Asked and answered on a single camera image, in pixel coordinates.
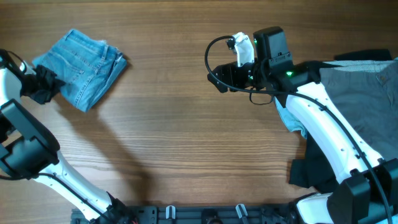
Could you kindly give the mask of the light blue denim jeans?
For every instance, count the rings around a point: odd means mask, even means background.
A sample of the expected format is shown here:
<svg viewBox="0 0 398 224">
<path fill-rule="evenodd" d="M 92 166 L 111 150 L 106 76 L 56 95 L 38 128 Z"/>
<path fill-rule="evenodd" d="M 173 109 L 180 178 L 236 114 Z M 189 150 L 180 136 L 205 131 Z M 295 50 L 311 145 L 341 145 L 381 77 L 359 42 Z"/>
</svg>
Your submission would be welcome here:
<svg viewBox="0 0 398 224">
<path fill-rule="evenodd" d="M 62 96 L 82 112 L 91 109 L 127 67 L 117 47 L 76 29 L 68 31 L 32 63 L 55 72 L 65 82 L 60 88 Z"/>
</svg>

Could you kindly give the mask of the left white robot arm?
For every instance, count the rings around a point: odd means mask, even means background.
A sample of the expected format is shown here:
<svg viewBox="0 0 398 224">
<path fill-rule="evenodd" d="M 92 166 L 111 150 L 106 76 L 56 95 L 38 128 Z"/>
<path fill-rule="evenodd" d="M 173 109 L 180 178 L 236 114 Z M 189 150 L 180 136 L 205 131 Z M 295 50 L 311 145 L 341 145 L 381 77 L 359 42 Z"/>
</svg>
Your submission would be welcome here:
<svg viewBox="0 0 398 224">
<path fill-rule="evenodd" d="M 60 152 L 55 136 L 21 105 L 28 96 L 45 104 L 65 83 L 50 69 L 31 68 L 9 50 L 1 50 L 1 141 L 18 131 L 21 136 L 1 145 L 2 180 L 34 180 L 74 204 L 89 223 L 137 223 L 120 200 L 101 190 L 75 170 Z"/>
</svg>

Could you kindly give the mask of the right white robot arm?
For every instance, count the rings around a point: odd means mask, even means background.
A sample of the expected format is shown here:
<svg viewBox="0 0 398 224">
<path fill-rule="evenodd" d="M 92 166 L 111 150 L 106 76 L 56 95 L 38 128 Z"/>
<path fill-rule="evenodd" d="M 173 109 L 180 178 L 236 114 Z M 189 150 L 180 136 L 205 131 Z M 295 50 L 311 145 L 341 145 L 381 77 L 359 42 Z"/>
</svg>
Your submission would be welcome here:
<svg viewBox="0 0 398 224">
<path fill-rule="evenodd" d="M 386 160 L 347 122 L 322 83 L 322 71 L 367 72 L 369 61 L 310 62 L 283 70 L 262 62 L 209 69 L 217 89 L 273 96 L 310 133 L 330 165 L 337 188 L 294 205 L 302 223 L 397 221 L 397 159 Z"/>
</svg>

